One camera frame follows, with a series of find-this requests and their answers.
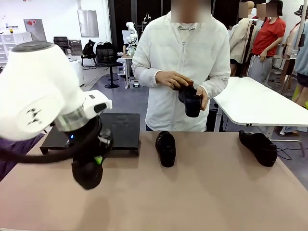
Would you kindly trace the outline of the person's right hand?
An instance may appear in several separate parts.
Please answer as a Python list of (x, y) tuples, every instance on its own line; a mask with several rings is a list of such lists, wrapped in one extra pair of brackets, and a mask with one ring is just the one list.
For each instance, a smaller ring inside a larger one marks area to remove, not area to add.
[(155, 80), (157, 84), (166, 85), (173, 90), (180, 90), (183, 87), (193, 85), (193, 80), (173, 71), (159, 71)]

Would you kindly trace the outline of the person's left hand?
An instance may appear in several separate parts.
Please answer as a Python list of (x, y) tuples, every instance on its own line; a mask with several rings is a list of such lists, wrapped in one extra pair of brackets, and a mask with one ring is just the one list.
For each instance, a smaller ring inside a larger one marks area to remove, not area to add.
[(201, 110), (205, 111), (208, 104), (208, 96), (203, 87), (196, 88), (196, 95), (201, 99)]

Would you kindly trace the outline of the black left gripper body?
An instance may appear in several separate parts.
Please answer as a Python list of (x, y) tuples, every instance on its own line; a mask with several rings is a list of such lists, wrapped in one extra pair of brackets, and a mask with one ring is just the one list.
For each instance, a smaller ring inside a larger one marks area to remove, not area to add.
[(75, 161), (95, 160), (95, 156), (105, 159), (113, 146), (112, 132), (103, 126), (98, 116), (77, 130), (65, 132), (65, 135), (68, 138), (66, 147), (73, 151)]

